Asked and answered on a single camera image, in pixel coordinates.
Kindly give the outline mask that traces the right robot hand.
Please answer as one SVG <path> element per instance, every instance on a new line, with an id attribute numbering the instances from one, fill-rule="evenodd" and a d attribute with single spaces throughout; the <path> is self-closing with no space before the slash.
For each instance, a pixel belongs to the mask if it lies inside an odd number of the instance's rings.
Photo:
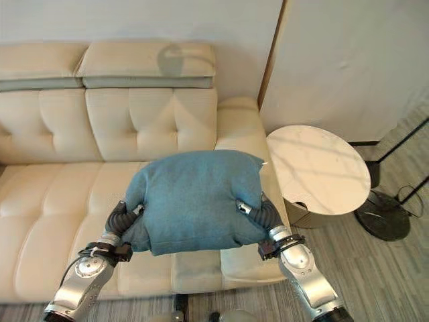
<path id="1" fill-rule="evenodd" d="M 261 206 L 258 209 L 252 208 L 240 199 L 236 200 L 236 208 L 238 212 L 246 215 L 266 231 L 271 231 L 284 224 L 275 205 L 265 194 L 261 195 Z"/>

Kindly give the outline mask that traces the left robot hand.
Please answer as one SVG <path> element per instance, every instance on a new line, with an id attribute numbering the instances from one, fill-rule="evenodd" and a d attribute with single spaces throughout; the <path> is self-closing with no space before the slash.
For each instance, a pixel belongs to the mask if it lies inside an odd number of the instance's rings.
<path id="1" fill-rule="evenodd" d="M 144 206 L 137 205 L 136 208 L 129 210 L 124 200 L 120 200 L 105 223 L 105 231 L 112 233 L 117 237 L 123 234 L 143 215 Z"/>

